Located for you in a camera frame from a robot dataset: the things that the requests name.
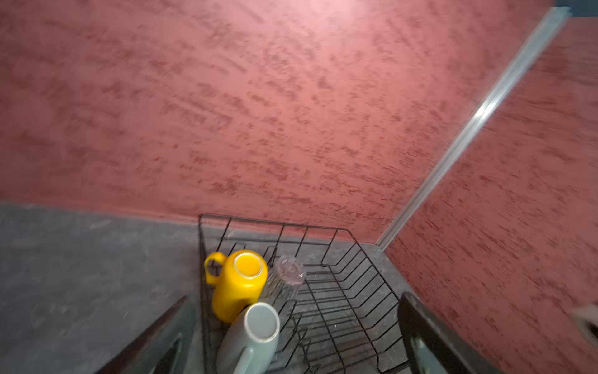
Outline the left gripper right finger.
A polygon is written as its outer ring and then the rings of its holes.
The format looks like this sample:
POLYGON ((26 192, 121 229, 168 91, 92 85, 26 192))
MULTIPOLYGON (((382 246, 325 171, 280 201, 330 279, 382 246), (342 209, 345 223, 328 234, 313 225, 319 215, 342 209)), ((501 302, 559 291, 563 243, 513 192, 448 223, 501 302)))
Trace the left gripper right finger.
POLYGON ((401 295, 398 322, 412 373, 500 373, 410 292, 401 295))

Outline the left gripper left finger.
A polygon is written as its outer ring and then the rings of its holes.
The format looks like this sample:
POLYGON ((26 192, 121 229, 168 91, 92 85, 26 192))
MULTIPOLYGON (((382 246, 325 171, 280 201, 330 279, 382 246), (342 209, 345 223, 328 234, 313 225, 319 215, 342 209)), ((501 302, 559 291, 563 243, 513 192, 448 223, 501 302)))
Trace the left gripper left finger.
POLYGON ((196 307, 183 296, 99 373, 183 373, 196 329, 196 307))

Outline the white grey mug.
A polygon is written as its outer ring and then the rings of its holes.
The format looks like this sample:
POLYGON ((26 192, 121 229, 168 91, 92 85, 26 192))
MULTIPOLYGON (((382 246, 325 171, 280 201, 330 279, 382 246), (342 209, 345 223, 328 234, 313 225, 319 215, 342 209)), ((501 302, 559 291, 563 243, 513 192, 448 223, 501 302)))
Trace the white grey mug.
POLYGON ((218 373, 265 373, 280 339, 278 312, 265 302, 245 308, 228 329, 216 356, 218 373))

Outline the yellow mug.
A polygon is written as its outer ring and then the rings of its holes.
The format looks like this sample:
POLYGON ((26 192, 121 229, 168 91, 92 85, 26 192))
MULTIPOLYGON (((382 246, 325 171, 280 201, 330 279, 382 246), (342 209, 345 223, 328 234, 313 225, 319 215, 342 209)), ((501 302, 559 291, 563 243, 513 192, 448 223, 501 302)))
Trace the yellow mug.
POLYGON ((228 257, 213 252, 204 261, 206 283, 214 287, 213 313, 224 324, 232 324, 247 305, 256 303, 268 278, 266 261, 252 250, 228 257))

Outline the clear glass cup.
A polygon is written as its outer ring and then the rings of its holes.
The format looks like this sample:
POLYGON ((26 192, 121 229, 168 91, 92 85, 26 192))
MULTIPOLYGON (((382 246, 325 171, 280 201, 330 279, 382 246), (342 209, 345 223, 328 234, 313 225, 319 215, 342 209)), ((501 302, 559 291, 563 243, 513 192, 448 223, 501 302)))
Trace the clear glass cup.
POLYGON ((293 304, 297 301, 305 278, 306 272, 302 261, 296 257, 282 256, 269 270, 259 300, 281 312, 289 303, 293 304))

